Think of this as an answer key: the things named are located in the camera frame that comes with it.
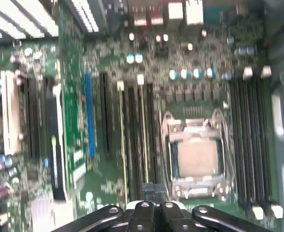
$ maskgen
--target ram slot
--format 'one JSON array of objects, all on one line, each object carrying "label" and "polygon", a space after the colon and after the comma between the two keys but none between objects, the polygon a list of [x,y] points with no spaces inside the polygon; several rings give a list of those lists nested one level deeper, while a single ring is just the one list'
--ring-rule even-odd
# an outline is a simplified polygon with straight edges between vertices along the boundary
[{"label": "ram slot", "polygon": [[241,121],[241,106],[239,104],[240,102],[239,89],[240,88],[237,82],[230,83],[238,202],[243,208],[245,208],[247,205],[248,193],[247,193],[247,180],[245,174],[246,170],[245,170],[243,142],[242,142],[242,129],[241,129],[242,121]]},{"label": "ram slot", "polygon": [[231,82],[232,121],[238,201],[245,210],[264,207],[271,198],[269,145],[266,138],[266,81]]},{"label": "ram slot", "polygon": [[260,119],[259,119],[259,106],[258,106],[258,89],[255,84],[248,89],[248,95],[250,96],[251,101],[251,128],[252,128],[252,142],[253,142],[253,157],[254,161],[254,169],[255,169],[255,178],[256,180],[256,201],[264,200],[264,179],[259,178],[263,176],[263,160],[262,160],[262,147],[260,140]]},{"label": "ram slot", "polygon": [[107,160],[112,160],[114,158],[113,125],[110,85],[107,73],[102,72],[99,74],[99,85],[104,154]]},{"label": "ram slot", "polygon": [[258,93],[258,118],[260,125],[260,140],[261,140],[261,161],[262,161],[262,178],[264,180],[264,200],[269,201],[272,197],[271,182],[270,182],[270,161],[269,161],[269,144],[266,137],[266,108],[264,94],[269,93],[270,83],[268,80],[259,80],[257,83]]},{"label": "ram slot", "polygon": [[124,131],[126,138],[126,156],[129,182],[129,200],[136,201],[142,199],[143,177],[143,153],[141,151],[141,134],[139,127],[139,115],[137,115],[139,105],[137,90],[134,87],[125,87],[123,96],[124,109]]},{"label": "ram slot", "polygon": [[154,98],[153,98],[153,84],[146,85],[146,120],[148,130],[148,148],[149,148],[149,163],[150,163],[150,180],[157,183],[157,155],[156,155],[156,142],[155,142],[155,116],[154,116]]},{"label": "ram slot", "polygon": [[34,78],[25,79],[25,107],[27,117],[28,155],[31,158],[40,157],[39,109],[37,82]]},{"label": "ram slot", "polygon": [[94,119],[93,119],[93,95],[92,95],[92,83],[91,76],[85,73],[86,84],[86,103],[87,103],[87,131],[89,142],[89,156],[95,157],[96,144],[95,144],[95,132],[94,132]]}]

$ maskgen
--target electronic component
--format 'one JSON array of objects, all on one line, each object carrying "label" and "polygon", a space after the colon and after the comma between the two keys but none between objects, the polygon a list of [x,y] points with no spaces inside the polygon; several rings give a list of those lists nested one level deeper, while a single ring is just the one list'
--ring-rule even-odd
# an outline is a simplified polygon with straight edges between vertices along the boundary
[{"label": "electronic component", "polygon": [[237,125],[233,127],[233,136],[238,141],[234,145],[238,203],[247,213],[253,212],[257,220],[262,220],[268,211],[277,211],[275,216],[281,218],[282,208],[273,207],[277,204],[270,180],[265,115],[268,103],[264,100],[267,87],[264,80],[252,78],[245,82],[234,80],[230,88],[232,120]]},{"label": "electronic component", "polygon": [[187,25],[203,25],[202,0],[186,0],[185,13]]},{"label": "electronic component", "polygon": [[181,1],[169,1],[168,2],[168,27],[178,28],[183,20],[183,3]]},{"label": "electronic component", "polygon": [[27,119],[27,146],[29,156],[40,158],[40,129],[37,83],[35,78],[26,78],[23,85],[25,97],[25,109]]},{"label": "electronic component", "polygon": [[162,6],[150,6],[149,12],[151,15],[152,25],[163,25],[163,11]]},{"label": "electronic component", "polygon": [[8,183],[4,183],[0,186],[0,201],[8,198],[11,194],[11,187]]},{"label": "electronic component", "polygon": [[99,74],[103,147],[104,154],[106,156],[106,159],[108,160],[114,158],[111,95],[109,81],[110,80],[107,73],[102,72]]},{"label": "electronic component", "polygon": [[162,126],[168,126],[168,130],[162,136],[169,141],[165,146],[169,146],[174,199],[201,196],[227,199],[230,180],[226,179],[226,164],[222,162],[225,154],[221,127],[213,126],[218,123],[217,117],[181,121],[165,114]]},{"label": "electronic component", "polygon": [[137,7],[133,9],[133,25],[135,26],[146,26],[146,7]]},{"label": "electronic component", "polygon": [[88,73],[85,74],[85,86],[86,86],[86,102],[87,102],[87,130],[88,130],[88,142],[89,142],[89,156],[91,158],[94,158],[96,152],[95,150],[96,144],[95,144],[94,119],[93,119],[93,100],[92,100],[93,94],[92,94],[91,76]]},{"label": "electronic component", "polygon": [[170,70],[169,77],[172,81],[174,81],[177,78],[177,72],[175,70]]},{"label": "electronic component", "polygon": [[51,182],[55,200],[68,201],[69,190],[66,180],[63,148],[63,124],[60,105],[61,86],[53,86],[46,95],[47,126],[49,140],[49,162],[51,164]]},{"label": "electronic component", "polygon": [[18,139],[18,135],[21,133],[18,86],[15,75],[11,71],[1,71],[0,78],[4,154],[13,155],[21,152],[21,142]]}]

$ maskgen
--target pcie slot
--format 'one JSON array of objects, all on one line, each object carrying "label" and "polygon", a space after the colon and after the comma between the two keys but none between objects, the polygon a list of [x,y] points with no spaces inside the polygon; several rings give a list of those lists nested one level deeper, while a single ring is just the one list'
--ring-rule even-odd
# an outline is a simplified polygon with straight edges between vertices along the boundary
[{"label": "pcie slot", "polygon": [[90,74],[85,73],[86,84],[86,103],[87,103],[87,130],[88,130],[88,142],[89,142],[89,156],[95,157],[95,135],[94,135],[94,119],[93,119],[93,96],[92,96],[92,83]]},{"label": "pcie slot", "polygon": [[106,159],[114,158],[111,95],[107,73],[99,74],[103,147]]},{"label": "pcie slot", "polygon": [[34,78],[25,79],[25,107],[28,154],[31,158],[38,159],[40,157],[39,109],[37,83]]},{"label": "pcie slot", "polygon": [[129,200],[142,199],[142,152],[134,87],[125,87],[123,95],[124,131],[126,138]]},{"label": "pcie slot", "polygon": [[4,154],[13,155],[21,152],[21,143],[18,139],[21,133],[18,86],[14,73],[11,71],[1,71],[0,80]]}]

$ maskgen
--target white pci slot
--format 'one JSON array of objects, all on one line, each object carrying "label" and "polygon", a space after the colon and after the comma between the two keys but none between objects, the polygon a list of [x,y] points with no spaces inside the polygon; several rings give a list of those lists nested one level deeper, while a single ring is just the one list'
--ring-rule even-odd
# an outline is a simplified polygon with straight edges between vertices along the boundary
[{"label": "white pci slot", "polygon": [[5,155],[14,155],[21,152],[21,143],[18,139],[21,133],[18,86],[11,71],[1,71],[0,80],[4,152]]}]

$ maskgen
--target solid capacitor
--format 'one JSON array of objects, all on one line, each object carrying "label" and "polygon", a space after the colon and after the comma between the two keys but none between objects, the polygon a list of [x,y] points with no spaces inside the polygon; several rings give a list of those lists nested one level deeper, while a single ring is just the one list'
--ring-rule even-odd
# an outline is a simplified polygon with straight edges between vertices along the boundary
[{"label": "solid capacitor", "polygon": [[10,196],[10,185],[8,183],[4,183],[3,185],[0,185],[0,201],[6,199]]}]

